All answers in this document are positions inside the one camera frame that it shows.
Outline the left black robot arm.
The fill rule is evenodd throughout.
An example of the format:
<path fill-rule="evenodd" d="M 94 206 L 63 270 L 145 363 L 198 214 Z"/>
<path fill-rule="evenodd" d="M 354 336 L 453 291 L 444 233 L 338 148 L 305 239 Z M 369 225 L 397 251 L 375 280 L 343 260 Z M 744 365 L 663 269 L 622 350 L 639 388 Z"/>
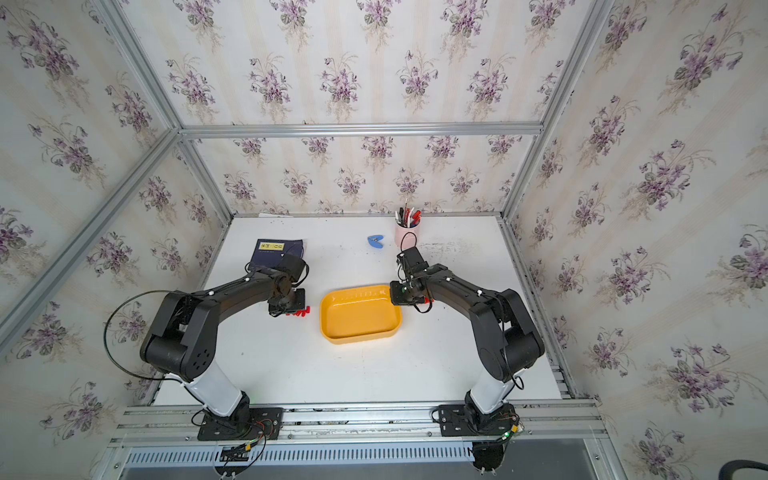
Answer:
<path fill-rule="evenodd" d="M 306 300 L 301 284 L 308 274 L 309 266 L 299 259 L 274 268 L 253 267 L 242 277 L 211 289 L 171 291 L 157 310 L 139 356 L 158 372 L 180 381 L 208 414 L 221 419 L 245 414 L 246 394 L 216 362 L 219 326 L 262 302 L 272 317 L 303 310 Z"/>

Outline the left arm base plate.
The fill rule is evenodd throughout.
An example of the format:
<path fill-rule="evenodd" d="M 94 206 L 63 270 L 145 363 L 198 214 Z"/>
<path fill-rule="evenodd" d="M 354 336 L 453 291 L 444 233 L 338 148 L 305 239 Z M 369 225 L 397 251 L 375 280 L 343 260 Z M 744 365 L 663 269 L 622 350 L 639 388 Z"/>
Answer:
<path fill-rule="evenodd" d="M 203 442 L 246 441 L 265 436 L 276 440 L 280 432 L 284 409 L 280 407 L 250 407 L 230 417 L 206 413 L 198 429 L 197 440 Z"/>

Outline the yellow plastic storage box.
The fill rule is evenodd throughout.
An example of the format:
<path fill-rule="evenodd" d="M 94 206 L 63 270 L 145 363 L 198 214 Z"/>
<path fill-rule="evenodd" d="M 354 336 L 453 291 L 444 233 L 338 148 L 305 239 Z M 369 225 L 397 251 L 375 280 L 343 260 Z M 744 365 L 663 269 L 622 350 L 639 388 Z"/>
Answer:
<path fill-rule="evenodd" d="M 336 345 L 388 338 L 401 325 L 402 311 L 391 302 L 388 285 L 332 291 L 320 304 L 321 333 Z"/>

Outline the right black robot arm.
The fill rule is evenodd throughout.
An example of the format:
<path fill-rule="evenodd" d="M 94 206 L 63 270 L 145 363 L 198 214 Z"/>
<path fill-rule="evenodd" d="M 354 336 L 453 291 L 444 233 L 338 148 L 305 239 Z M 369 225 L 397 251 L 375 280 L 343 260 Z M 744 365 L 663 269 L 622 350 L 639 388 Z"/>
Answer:
<path fill-rule="evenodd" d="M 427 309 L 438 302 L 466 317 L 484 374 L 469 390 L 466 405 L 492 415 L 516 387 L 522 371 L 545 355 L 546 346 L 520 294 L 477 286 L 441 264 L 402 274 L 389 284 L 395 306 Z"/>

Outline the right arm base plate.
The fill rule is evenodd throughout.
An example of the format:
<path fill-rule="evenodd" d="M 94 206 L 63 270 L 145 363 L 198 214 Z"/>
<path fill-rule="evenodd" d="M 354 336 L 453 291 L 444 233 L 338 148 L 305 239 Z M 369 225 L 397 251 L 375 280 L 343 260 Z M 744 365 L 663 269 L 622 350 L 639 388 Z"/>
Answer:
<path fill-rule="evenodd" d="M 430 411 L 442 437 L 493 437 L 506 440 L 520 431 L 520 417 L 514 406 L 503 403 L 491 413 L 471 405 L 444 404 Z"/>

